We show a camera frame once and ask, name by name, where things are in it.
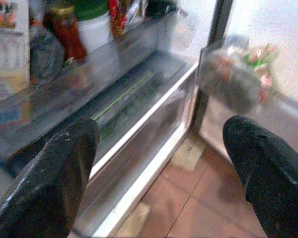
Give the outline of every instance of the white container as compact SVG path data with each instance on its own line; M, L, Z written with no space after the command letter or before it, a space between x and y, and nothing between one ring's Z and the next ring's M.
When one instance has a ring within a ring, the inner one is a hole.
M87 53L113 40L109 12L95 19L78 22L80 39Z

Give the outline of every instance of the gold lid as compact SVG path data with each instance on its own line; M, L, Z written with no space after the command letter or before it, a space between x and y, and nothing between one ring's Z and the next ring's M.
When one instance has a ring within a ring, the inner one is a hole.
M57 16L68 16L74 13L74 6L69 4L55 4L51 6L50 12Z

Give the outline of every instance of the wooden floor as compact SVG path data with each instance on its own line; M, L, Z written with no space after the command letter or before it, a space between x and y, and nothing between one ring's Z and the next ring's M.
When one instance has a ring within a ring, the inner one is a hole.
M116 237L264 238L233 166L190 133Z

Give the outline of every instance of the condiment bottle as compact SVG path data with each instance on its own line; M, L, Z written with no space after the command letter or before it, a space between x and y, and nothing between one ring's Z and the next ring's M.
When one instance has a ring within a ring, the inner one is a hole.
M65 64L83 59L87 52L79 37L74 6L59 3L52 5L50 12L54 33L65 48Z

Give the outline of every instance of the green lid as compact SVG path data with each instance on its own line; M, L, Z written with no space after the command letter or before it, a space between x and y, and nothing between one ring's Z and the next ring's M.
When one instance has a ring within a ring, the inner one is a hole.
M72 3L79 21L97 18L109 10L107 0L72 0Z

